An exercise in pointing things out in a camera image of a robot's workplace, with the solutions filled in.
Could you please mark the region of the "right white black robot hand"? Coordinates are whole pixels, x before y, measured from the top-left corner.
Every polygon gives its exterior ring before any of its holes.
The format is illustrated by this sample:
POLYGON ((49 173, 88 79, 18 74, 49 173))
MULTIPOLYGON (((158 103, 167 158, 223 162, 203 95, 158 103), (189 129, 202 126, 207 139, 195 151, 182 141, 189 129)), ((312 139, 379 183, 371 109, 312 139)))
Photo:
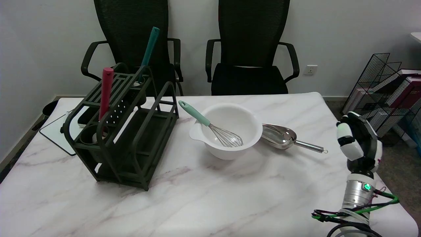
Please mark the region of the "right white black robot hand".
POLYGON ((336 123, 336 137, 348 159, 351 173, 377 172, 383 155, 383 143, 371 124, 360 114, 349 111, 336 123))

